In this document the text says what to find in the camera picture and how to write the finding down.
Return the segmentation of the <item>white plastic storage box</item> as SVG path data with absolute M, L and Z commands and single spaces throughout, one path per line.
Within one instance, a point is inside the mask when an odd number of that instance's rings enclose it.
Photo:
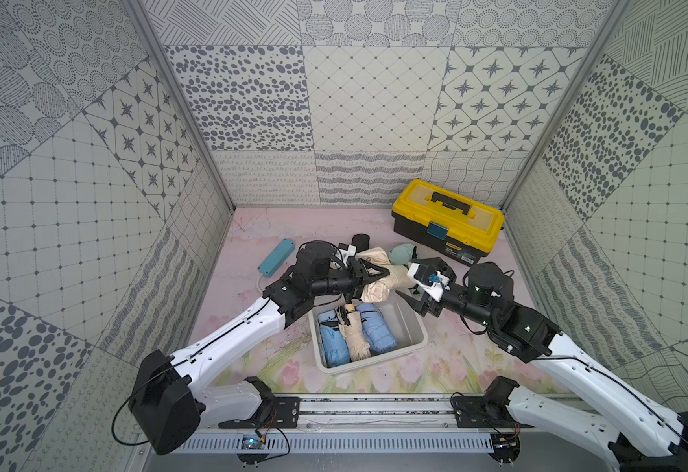
M 356 304 L 362 338 L 369 357 L 355 356 L 343 336 L 346 327 L 337 317 L 341 301 L 315 307 L 306 317 L 312 330 L 315 363 L 322 373 L 338 376 L 416 353 L 428 345 L 422 317 L 402 298 L 392 296 L 380 303 Z

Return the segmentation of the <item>mint green umbrella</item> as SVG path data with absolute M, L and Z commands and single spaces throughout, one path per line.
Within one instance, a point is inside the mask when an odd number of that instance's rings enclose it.
M 409 265 L 417 256 L 417 246 L 409 243 L 397 245 L 388 253 L 389 261 L 393 266 Z

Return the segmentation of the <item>beige umbrella wooden handle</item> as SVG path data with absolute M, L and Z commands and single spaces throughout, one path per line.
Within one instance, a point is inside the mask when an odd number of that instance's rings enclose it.
M 347 344 L 352 362 L 371 358 L 371 345 L 365 339 L 362 315 L 353 304 L 336 309 L 339 330 Z

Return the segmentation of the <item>small light blue umbrella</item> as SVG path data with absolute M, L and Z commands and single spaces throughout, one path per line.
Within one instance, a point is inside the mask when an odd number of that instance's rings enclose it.
M 365 339 L 371 345 L 371 354 L 385 354 L 397 348 L 397 340 L 377 306 L 363 303 L 358 307 L 358 312 L 362 315 L 363 331 Z

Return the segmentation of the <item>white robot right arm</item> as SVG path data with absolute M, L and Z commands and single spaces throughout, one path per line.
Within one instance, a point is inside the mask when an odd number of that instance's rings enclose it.
M 419 299 L 406 299 L 415 312 L 439 316 L 448 310 L 480 325 L 480 336 L 594 409 L 573 408 L 498 376 L 483 394 L 483 409 L 493 420 L 546 431 L 620 471 L 688 471 L 688 411 L 676 412 L 640 393 L 555 322 L 516 302 L 513 279 L 498 265 L 475 264 L 458 282 L 442 259 L 414 260 L 408 277 L 424 291 Z

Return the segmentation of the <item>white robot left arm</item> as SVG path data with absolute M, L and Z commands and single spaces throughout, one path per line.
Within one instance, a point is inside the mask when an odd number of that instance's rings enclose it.
M 353 246 L 304 243 L 294 265 L 226 326 L 170 355 L 161 350 L 147 355 L 123 407 L 159 455 L 179 448 L 203 422 L 247 421 L 262 427 L 275 402 L 263 381 L 249 377 L 227 387 L 213 387 L 213 381 L 257 344 L 308 314 L 317 297 L 340 295 L 352 303 L 390 274 L 385 265 L 357 257 Z

